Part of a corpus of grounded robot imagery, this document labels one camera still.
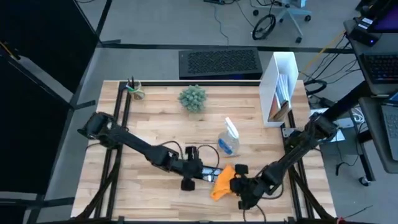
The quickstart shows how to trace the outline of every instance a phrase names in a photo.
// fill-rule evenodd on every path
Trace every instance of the orange towel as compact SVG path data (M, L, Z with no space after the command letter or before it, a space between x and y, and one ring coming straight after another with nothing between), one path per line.
M217 177L216 183L214 184L213 191L211 192L211 198L214 201L218 201L222 196L232 193L229 187L229 181L234 178L235 170L231 165L227 165L225 169Z

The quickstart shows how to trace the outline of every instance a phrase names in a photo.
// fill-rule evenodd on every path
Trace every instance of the wooden plank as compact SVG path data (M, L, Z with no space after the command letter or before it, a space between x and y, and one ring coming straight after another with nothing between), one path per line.
M187 113L177 100L184 86L144 86L146 98L133 101L127 126L130 132L150 144L175 140L185 146L211 144L216 147L217 136L225 130L223 119L229 116L240 133L239 156L225 157L220 153L220 167L226 164L249 165L249 176L256 174L264 165L284 155L279 128L264 128L258 87L256 86L204 86L208 99L206 110L200 114ZM113 113L118 82L104 82L97 111ZM309 107L302 82L298 82L293 98L296 124L303 127L308 121ZM179 151L174 144L167 147ZM105 150L93 146L86 153L78 193L72 216L78 215L87 205L101 178ZM216 156L212 149L202 148L200 157L205 164L214 166ZM316 151L304 158L308 183L322 205L335 214L323 161ZM126 220L214 220L242 221L238 210L239 198L227 195L218 202L210 198L213 185L195 180L194 192L180 190L181 177L165 173L152 167L136 151L124 147L113 219L119 215ZM261 200L259 206L265 211L267 220L282 221L294 216L290 185L284 179L285 192L277 200ZM258 209L246 212L250 221L263 219Z

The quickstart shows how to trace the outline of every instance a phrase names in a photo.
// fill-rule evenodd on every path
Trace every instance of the office chair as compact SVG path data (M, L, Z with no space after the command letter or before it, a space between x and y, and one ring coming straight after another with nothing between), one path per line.
M254 6L251 1L250 1L250 4L254 8L269 9L271 7L271 6L258 6L258 5ZM276 21L283 22L284 17L286 15L289 15L289 17L291 18L291 20L294 23L294 26L297 29L297 32L299 33L299 36L296 38L296 43L298 43L298 44L301 43L304 34L301 31L301 28L300 28L299 24L297 23L294 16L305 16L304 21L309 22L309 21L311 21L311 15L312 15L311 11L301 9L304 6L305 6L305 0L282 0L281 4L279 6L275 6L275 5L272 6L272 9L282 9L278 13L278 15L275 16ZM254 16L257 16L258 14L259 13L258 13L257 9L253 11Z

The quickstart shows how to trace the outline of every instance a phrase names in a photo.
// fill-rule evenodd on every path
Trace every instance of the concrete floor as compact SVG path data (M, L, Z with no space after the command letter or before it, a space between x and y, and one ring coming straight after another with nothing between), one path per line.
M97 27L105 2L106 0L96 0L80 4L93 27ZM311 10L313 15L309 23L304 22L302 17L298 19L305 35L300 45L295 43L297 32L288 18L282 24L277 24L266 40L254 41L250 35L252 28L236 3L216 8L218 19L222 22L222 30L229 37L230 45L324 47L343 31L344 20L358 15L354 11L358 2L308 0L307 9ZM249 1L242 0L239 3L252 24L257 22L259 18L252 15L253 8ZM226 38L219 33L219 24L214 20L214 10L211 4L201 0L114 0L100 38L101 40L121 39L125 44L226 45ZM260 9L259 16L266 14L267 10ZM262 66L265 68L272 52L259 54ZM316 54L296 53L295 56L298 68L301 70ZM339 70L353 59L353 55L340 55L322 77ZM319 62L320 60L315 62L306 72L311 73ZM178 50L97 49L87 72L88 76L79 102L97 100L103 80L125 80L131 75L140 80L177 80ZM35 73L43 79L48 78L38 70ZM328 80L336 80L342 75L343 73L339 73ZM318 95L333 101L339 100L362 80L361 72L352 73L339 82L328 85L328 88ZM86 122L94 110L95 107L91 107L75 112L47 199L75 195L85 156L84 148L87 145L87 140L76 130ZM340 159L336 148L329 144L322 147L322 151L338 216L345 217L373 205L348 220L395 223L398 219L398 213L395 212L398 205L395 187L398 185L398 175L384 172L372 142L366 144L366 151L377 181L370 187L363 187L357 181L364 175L360 162L354 167L343 167L337 177L335 165ZM344 160L355 159L355 155L350 153L352 150L342 149L342 151ZM65 220L70 216L71 209L72 206L43 209L39 221Z

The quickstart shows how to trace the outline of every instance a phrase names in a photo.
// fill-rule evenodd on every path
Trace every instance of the green plant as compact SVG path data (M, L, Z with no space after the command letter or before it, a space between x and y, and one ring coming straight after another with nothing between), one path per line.
M203 102L206 100L206 92L198 85L189 86L180 93L178 100L189 112L199 113L205 109Z

